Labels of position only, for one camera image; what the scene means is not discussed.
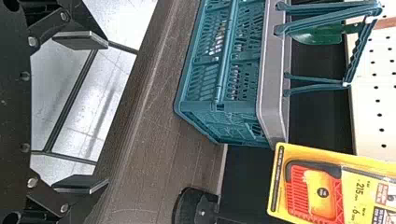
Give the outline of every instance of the white pegboard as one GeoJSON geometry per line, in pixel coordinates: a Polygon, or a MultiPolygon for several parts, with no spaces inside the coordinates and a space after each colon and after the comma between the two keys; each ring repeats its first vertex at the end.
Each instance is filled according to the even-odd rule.
{"type": "MultiPolygon", "coordinates": [[[[381,4],[384,11],[378,16],[380,20],[396,17],[396,0],[381,0],[381,4]]],[[[347,37],[348,55],[356,40],[356,35],[347,37]]],[[[356,154],[396,161],[395,27],[373,30],[350,94],[356,154]]]]}

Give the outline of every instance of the black wheel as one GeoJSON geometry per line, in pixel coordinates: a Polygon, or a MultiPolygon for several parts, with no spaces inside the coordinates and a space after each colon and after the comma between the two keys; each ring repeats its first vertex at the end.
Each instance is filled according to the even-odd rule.
{"type": "Polygon", "coordinates": [[[198,203],[203,196],[213,203],[219,199],[217,195],[204,192],[199,189],[185,188],[177,198],[172,214],[173,224],[194,224],[198,203]]]}

